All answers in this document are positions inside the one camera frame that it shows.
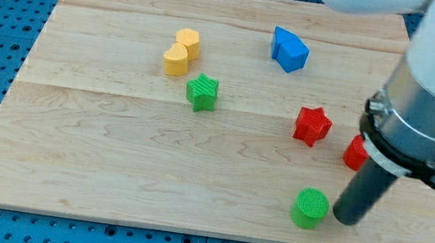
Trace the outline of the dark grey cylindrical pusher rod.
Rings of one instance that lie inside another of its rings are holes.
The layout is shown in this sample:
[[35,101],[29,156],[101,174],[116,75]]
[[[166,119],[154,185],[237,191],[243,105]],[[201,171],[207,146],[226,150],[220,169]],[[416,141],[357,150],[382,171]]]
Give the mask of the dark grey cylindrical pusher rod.
[[397,179],[368,158],[334,204],[335,218],[347,226],[358,224]]

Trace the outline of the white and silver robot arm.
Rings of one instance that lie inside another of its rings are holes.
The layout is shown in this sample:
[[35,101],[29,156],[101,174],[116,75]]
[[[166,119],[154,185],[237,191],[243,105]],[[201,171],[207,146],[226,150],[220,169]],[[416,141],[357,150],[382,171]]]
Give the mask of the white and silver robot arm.
[[361,221],[401,176],[435,190],[435,0],[322,0],[350,14],[422,13],[388,82],[367,100],[360,131],[367,160],[334,204],[342,224]]

